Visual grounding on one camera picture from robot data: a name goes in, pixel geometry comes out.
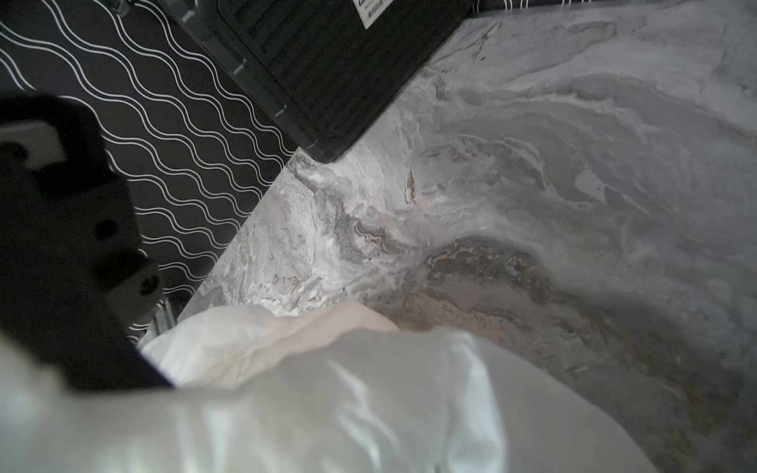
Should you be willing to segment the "white printed plastic bag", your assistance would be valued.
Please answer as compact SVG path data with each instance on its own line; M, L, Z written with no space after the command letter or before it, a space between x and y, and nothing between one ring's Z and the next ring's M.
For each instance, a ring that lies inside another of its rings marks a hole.
M651 472L609 415L469 332L354 301L215 307L144 345L171 389L84 394L1 343L5 472Z

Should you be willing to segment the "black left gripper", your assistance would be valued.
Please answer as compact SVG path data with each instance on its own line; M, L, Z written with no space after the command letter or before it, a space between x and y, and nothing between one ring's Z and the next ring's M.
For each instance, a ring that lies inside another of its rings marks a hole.
M79 391L166 388L127 327L162 297L128 183L82 104L1 97L1 332Z

